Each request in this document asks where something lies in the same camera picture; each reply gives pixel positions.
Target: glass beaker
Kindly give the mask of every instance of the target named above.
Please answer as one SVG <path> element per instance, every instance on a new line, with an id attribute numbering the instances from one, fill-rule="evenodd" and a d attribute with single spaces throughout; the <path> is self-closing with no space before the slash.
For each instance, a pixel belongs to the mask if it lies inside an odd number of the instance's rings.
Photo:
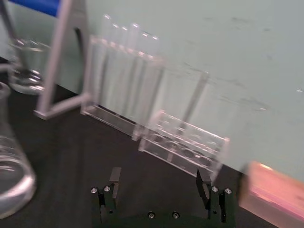
<path id="1" fill-rule="evenodd" d="M 9 87 L 0 83 L 0 219 L 24 206 L 36 189 L 36 176 L 8 123 L 9 94 Z"/>
<path id="2" fill-rule="evenodd" d="M 10 67 L 8 70 L 10 86 L 23 94 L 36 95 L 43 89 L 43 74 L 48 57 L 49 46 L 33 40 L 11 42 Z M 23 52 L 24 61 L 29 69 L 24 69 L 16 49 Z"/>

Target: clear acrylic rack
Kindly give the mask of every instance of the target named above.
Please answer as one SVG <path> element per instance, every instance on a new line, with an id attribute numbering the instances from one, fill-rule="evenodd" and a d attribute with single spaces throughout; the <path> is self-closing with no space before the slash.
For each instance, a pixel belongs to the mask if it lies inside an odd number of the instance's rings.
<path id="1" fill-rule="evenodd" d="M 162 78 L 163 61 L 156 55 L 159 39 L 140 30 L 113 24 L 104 16 L 101 37 L 90 39 L 85 75 L 90 115 L 139 139 L 150 118 Z"/>

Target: test tube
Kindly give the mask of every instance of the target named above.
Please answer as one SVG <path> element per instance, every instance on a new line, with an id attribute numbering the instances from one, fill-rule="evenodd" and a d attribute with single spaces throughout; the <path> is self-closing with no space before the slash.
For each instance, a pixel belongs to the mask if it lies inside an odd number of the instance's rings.
<path id="1" fill-rule="evenodd" d="M 105 86 L 105 75 L 104 67 L 107 56 L 107 45 L 110 41 L 110 29 L 111 29 L 111 18 L 109 15 L 104 15 L 102 18 L 102 27 L 101 27 L 101 42 L 98 44 L 97 49 L 97 70 L 96 70 L 96 79 L 95 79 L 95 89 L 94 89 L 94 103 L 96 105 L 104 105 L 106 99 L 106 86 Z"/>

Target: white metal frame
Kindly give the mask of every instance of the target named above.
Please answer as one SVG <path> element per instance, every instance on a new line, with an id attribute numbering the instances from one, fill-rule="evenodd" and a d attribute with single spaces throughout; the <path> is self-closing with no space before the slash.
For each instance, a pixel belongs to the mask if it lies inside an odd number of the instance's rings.
<path id="1" fill-rule="evenodd" d="M 44 91 L 39 97 L 35 110 L 37 116 L 42 119 L 48 119 L 76 108 L 88 99 L 88 94 L 86 92 L 82 92 L 75 97 L 61 101 L 57 104 L 52 104 L 59 62 L 62 57 L 63 46 L 67 41 L 67 33 L 69 29 L 79 29 L 79 44 L 83 55 L 83 64 L 84 66 L 86 65 L 85 60 L 89 44 L 89 31 L 85 3 L 86 2 L 84 0 L 61 0 L 57 16 L 58 20 L 53 34 L 51 52 L 46 69 Z"/>

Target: water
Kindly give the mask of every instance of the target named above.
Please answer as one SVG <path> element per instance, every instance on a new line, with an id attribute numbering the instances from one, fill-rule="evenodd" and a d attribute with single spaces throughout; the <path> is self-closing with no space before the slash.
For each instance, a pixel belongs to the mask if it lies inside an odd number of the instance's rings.
<path id="1" fill-rule="evenodd" d="M 28 164 L 9 154 L 0 146 L 0 219 L 23 207 L 36 189 L 36 177 Z"/>
<path id="2" fill-rule="evenodd" d="M 10 86 L 23 94 L 36 95 L 43 90 L 42 79 L 38 71 L 35 70 L 9 70 Z"/>

